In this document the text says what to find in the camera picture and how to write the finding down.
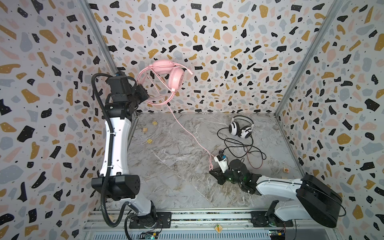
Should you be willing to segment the pink headphones with cable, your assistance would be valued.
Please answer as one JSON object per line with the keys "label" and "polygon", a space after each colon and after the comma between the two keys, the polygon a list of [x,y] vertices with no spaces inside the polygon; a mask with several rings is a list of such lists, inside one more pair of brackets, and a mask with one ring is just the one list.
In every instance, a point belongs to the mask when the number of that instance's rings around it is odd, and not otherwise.
{"label": "pink headphones with cable", "polygon": [[157,90],[158,88],[152,76],[156,77],[168,92],[165,95],[158,94],[156,97],[150,97],[146,102],[151,106],[167,106],[181,88],[185,79],[185,72],[188,72],[190,75],[194,74],[182,64],[170,60],[158,60],[139,72],[137,83],[144,85],[145,81],[149,80],[154,85],[155,90]]}

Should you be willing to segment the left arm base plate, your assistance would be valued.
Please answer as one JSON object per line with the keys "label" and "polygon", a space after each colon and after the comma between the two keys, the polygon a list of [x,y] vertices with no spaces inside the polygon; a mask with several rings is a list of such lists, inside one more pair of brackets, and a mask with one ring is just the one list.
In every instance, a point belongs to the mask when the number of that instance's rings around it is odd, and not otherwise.
{"label": "left arm base plate", "polygon": [[134,217],[129,224],[129,229],[169,229],[171,223],[171,212],[157,212],[156,214]]}

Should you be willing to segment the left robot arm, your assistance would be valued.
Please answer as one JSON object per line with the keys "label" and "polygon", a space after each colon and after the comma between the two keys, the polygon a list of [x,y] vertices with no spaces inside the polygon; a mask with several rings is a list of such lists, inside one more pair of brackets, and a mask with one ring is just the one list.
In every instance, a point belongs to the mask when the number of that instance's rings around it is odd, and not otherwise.
{"label": "left robot arm", "polygon": [[106,125],[105,158],[98,177],[91,181],[100,193],[100,210],[109,227],[117,227],[127,207],[125,218],[138,227],[150,228],[157,222],[155,205],[140,194],[138,175],[130,174],[128,148],[137,125],[137,107],[149,99],[145,88],[119,71],[114,76],[98,73],[91,85]]}

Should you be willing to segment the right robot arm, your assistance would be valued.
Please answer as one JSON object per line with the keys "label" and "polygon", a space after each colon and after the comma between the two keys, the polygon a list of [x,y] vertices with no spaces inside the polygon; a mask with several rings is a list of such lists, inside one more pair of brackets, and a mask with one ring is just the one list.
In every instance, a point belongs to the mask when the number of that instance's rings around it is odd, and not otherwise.
{"label": "right robot arm", "polygon": [[219,185],[230,182],[250,195],[286,199],[272,201],[267,211],[252,213],[254,227],[291,227],[295,220],[314,220],[327,228],[337,226],[342,198],[316,177],[306,174],[301,179],[276,179],[250,172],[239,159],[218,163],[219,167],[209,173]]}

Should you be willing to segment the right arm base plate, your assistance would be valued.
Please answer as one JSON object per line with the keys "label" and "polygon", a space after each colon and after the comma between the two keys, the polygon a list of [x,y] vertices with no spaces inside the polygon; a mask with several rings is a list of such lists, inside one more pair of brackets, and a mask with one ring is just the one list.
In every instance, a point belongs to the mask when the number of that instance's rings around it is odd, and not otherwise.
{"label": "right arm base plate", "polygon": [[293,227],[294,223],[292,220],[282,221],[275,214],[268,214],[267,211],[252,211],[251,212],[251,223],[254,228],[261,227]]}

